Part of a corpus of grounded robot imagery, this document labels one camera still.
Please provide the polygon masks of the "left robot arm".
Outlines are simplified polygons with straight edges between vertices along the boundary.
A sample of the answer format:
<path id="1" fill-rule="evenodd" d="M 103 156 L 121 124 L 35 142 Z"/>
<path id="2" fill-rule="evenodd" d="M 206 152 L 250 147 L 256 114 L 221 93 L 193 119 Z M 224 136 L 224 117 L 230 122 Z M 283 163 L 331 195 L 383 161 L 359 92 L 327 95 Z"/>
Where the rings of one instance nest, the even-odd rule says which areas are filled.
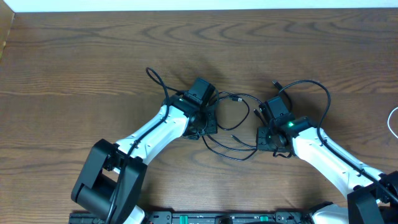
<path id="1" fill-rule="evenodd" d="M 135 133 L 114 144 L 94 144 L 71 199 L 105 223 L 142 223 L 145 213 L 137 201 L 149 163 L 174 139 L 198 139 L 215 130 L 215 106 L 171 96 Z"/>

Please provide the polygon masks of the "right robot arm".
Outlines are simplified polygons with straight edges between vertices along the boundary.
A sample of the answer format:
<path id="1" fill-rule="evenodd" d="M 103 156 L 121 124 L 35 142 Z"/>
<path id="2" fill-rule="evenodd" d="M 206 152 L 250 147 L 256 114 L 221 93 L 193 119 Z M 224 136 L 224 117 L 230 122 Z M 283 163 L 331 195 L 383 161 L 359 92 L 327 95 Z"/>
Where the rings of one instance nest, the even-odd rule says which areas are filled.
<path id="1" fill-rule="evenodd" d="M 385 174 L 331 140 L 308 117 L 272 119 L 259 127 L 256 147 L 275 157 L 292 156 L 309 163 L 347 200 L 346 207 L 325 202 L 313 207 L 307 223 L 397 223 L 397 172 Z"/>

